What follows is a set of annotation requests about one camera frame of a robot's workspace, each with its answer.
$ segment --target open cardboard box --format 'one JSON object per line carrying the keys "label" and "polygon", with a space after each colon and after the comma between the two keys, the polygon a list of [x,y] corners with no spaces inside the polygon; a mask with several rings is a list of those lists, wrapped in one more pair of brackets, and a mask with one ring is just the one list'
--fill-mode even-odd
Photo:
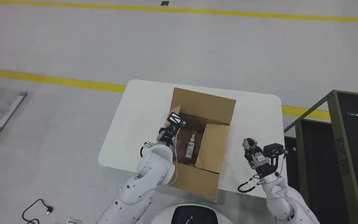
{"label": "open cardboard box", "polygon": [[[235,103],[232,99],[174,88],[169,113],[179,114],[186,125],[178,134],[177,177],[174,174],[171,182],[176,181],[171,186],[216,200]],[[196,136],[195,149],[188,160],[184,155],[192,133]]]}

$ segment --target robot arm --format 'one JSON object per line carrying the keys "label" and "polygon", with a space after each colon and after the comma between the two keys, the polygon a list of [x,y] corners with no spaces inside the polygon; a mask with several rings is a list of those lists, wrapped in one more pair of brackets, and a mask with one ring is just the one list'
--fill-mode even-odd
{"label": "robot arm", "polygon": [[150,151],[139,161],[138,175],[129,179],[119,190],[118,196],[101,215],[97,224],[136,223],[152,203],[157,185],[169,183],[175,171],[173,146],[176,135],[185,122],[174,113],[169,116],[168,121],[170,125],[160,129],[156,144],[145,143],[149,145]]}
{"label": "robot arm", "polygon": [[262,185],[265,191],[266,205],[268,210],[279,224],[319,224],[314,213],[308,208],[301,194],[295,189],[287,185],[285,179],[276,172],[277,162],[280,155],[288,151],[280,144],[271,144],[265,146],[263,150],[259,148],[257,142],[252,138],[247,138],[243,142],[245,150],[245,158],[249,162],[252,169],[256,170],[259,182],[257,185]]}

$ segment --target yellow stripe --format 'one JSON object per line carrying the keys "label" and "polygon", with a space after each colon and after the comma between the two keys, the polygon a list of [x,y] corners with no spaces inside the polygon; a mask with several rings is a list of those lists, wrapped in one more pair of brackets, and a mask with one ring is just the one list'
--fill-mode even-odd
{"label": "yellow stripe", "polygon": [[[295,106],[282,106],[282,113],[290,116],[301,116],[308,109],[307,108],[297,108]],[[315,110],[310,113],[307,118],[320,119],[320,120],[330,120],[331,117],[329,112],[326,110]]]}
{"label": "yellow stripe", "polygon": [[[124,93],[125,86],[104,82],[91,82],[83,80],[74,80],[71,78],[59,78],[51,76],[43,76],[40,74],[25,74],[19,72],[0,71],[0,77],[14,78],[16,80],[26,80],[31,82],[42,82],[62,86],[72,86],[79,88],[90,88],[91,90],[102,90],[110,92]],[[290,116],[301,116],[305,113],[307,108],[297,108],[294,106],[282,106],[282,113]],[[315,110],[309,116],[309,118],[330,120],[329,112],[325,110]]]}
{"label": "yellow stripe", "polygon": [[0,77],[14,78],[16,80],[26,80],[31,82],[42,82],[62,86],[73,86],[79,88],[90,88],[91,90],[103,90],[110,92],[121,92],[125,90],[124,85],[117,85],[103,82],[91,82],[84,80],[74,80],[71,78],[59,78],[51,76],[42,76],[39,74],[25,74],[18,72],[0,71]]}
{"label": "yellow stripe", "polygon": [[262,18],[279,18],[286,20],[313,20],[313,21],[331,21],[331,22],[358,22],[358,17],[341,16],[317,16],[317,15],[290,15],[279,13],[264,12],[243,12],[243,11],[225,11],[225,10],[201,10],[195,8],[171,8],[171,7],[149,7],[149,6],[116,6],[104,4],[80,4],[65,2],[30,2],[30,1],[2,1],[0,4],[21,4],[27,6],[53,6],[70,8],[100,8],[106,10],[131,10],[131,11],[151,11],[151,12],[178,12],[178,13],[196,13],[211,14],[223,16],[247,16]]}

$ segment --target spray bottle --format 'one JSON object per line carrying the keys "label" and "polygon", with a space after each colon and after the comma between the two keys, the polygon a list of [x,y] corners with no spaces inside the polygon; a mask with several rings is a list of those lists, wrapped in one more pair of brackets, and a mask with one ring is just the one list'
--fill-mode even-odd
{"label": "spray bottle", "polygon": [[192,154],[194,153],[195,148],[195,134],[191,134],[190,140],[186,145],[185,157],[189,160],[192,159]]}

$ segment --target concrete floor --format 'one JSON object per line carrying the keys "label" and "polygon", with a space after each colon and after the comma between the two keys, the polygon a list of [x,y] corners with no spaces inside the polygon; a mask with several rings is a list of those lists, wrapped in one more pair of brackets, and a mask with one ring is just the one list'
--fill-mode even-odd
{"label": "concrete floor", "polygon": [[[62,2],[157,6],[142,0]],[[354,0],[172,0],[171,7],[358,16]],[[0,5],[0,69],[125,85],[132,79],[277,95],[310,107],[336,88],[358,91],[358,23],[186,13]],[[94,223],[133,174],[97,156],[121,94],[0,78],[11,102],[29,95],[0,132],[1,223],[28,218]],[[287,126],[295,118],[284,117]],[[234,223],[274,223],[265,200],[219,192],[217,203],[160,187],[139,223],[175,203],[199,202]]]}

